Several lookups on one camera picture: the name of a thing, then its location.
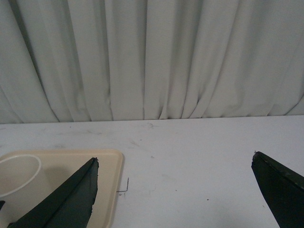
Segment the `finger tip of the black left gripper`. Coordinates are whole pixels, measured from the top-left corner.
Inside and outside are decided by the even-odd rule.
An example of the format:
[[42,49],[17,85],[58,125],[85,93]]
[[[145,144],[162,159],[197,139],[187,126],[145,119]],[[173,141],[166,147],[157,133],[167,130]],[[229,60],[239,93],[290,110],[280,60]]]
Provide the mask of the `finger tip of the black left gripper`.
[[1,200],[0,201],[0,210],[3,208],[4,204],[5,204],[5,201]]

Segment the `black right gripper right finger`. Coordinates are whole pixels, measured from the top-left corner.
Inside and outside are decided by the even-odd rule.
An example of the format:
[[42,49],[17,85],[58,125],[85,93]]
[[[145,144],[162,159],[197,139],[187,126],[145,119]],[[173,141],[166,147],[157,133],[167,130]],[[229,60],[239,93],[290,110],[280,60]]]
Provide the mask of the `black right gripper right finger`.
[[304,177],[262,152],[255,152],[252,171],[281,228],[304,226]]

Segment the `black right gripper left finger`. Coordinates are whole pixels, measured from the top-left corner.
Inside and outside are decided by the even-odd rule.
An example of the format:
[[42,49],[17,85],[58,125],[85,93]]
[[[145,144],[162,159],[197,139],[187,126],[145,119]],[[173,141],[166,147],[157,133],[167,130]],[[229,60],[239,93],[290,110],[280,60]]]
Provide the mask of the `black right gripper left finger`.
[[86,228],[98,191],[97,158],[91,158],[9,228]]

